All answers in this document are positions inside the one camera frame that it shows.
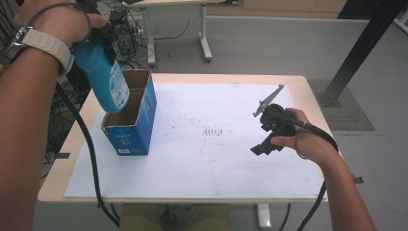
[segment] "wall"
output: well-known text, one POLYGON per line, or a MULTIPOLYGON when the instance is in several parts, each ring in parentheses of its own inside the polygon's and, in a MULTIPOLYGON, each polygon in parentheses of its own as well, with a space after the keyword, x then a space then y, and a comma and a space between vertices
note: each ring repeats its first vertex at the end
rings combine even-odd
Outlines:
POLYGON ((240 0, 239 5, 215 4, 207 15, 337 18, 346 0, 240 0))

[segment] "blue cardboard box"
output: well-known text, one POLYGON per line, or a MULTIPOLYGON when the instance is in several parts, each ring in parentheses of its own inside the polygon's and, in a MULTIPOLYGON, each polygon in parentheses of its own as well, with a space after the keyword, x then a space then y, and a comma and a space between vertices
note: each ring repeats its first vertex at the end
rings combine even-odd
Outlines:
POLYGON ((156 94, 150 70, 123 70, 130 97, 117 114, 106 114, 102 130, 121 156, 147 155, 156 113, 156 94))

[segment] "desk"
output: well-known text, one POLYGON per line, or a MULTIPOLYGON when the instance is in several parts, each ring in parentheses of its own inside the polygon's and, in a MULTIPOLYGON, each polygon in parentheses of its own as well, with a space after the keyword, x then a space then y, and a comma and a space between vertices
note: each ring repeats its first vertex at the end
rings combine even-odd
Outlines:
POLYGON ((147 39, 147 60, 150 66, 156 64, 154 39, 150 33, 149 21, 152 14, 164 20, 183 16, 185 18, 201 18, 201 33, 199 38, 204 51, 204 57, 209 62, 213 55, 206 38, 206 4, 219 3, 224 0, 143 0, 134 4, 123 3, 124 7, 139 8, 143 15, 144 31, 147 39))
MULTIPOLYGON (((287 86, 292 94, 292 98, 295 106, 298 109, 302 109, 306 115, 309 117, 310 121, 320 127, 321 129, 327 131, 330 134, 328 125, 321 113, 319 105, 304 77, 301 76, 279 76, 279 75, 218 75, 218 74, 159 74, 153 73, 154 83, 240 83, 240 84, 262 84, 262 85, 278 85, 283 84, 287 86)), ((258 107, 257 102, 254 102, 254 111, 258 107)), ((87 101, 81 110, 81 116, 83 117, 87 126, 91 127, 95 116, 100 110, 99 103, 95 99, 93 93, 89 94, 87 101)), ((78 153, 81 146, 85 142, 84 136, 75 123, 61 149, 61 152, 70 153, 67 159, 58 159, 52 166, 44 184, 42 185, 38 199, 45 202, 96 202, 96 198, 68 198, 64 197, 65 189, 68 185, 70 177, 72 175, 78 153)), ((135 198, 106 198, 107 202, 152 202, 149 200, 135 199, 135 198)), ((170 201, 159 201, 155 202, 178 202, 174 200, 170 201)), ((215 202, 211 200, 199 200, 196 198, 192 200, 193 202, 215 202)), ((270 203, 276 201, 275 198, 263 198, 263 199, 251 199, 245 200, 241 198, 239 200, 228 200, 225 198, 222 200, 217 200, 217 202, 228 202, 228 203, 270 203)))

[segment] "black pole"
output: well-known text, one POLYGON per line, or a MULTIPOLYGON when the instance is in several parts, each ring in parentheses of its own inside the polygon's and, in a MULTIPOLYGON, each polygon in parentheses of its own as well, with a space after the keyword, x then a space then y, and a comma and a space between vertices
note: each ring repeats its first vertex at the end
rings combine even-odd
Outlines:
POLYGON ((382 2, 327 89, 323 93, 318 93, 318 101, 322 107, 336 107, 339 105, 338 98, 345 86, 393 23, 405 1, 387 0, 382 2))

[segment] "white watch strap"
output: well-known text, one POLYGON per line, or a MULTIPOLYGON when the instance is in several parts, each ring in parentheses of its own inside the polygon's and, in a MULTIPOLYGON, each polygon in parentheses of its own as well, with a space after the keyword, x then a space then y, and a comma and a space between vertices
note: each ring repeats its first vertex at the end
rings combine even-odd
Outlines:
POLYGON ((36 47, 57 58, 63 66, 63 70, 60 71, 60 76, 65 75, 69 69, 71 69, 74 56, 71 54, 68 46, 58 38, 31 29, 27 32, 22 43, 36 47))

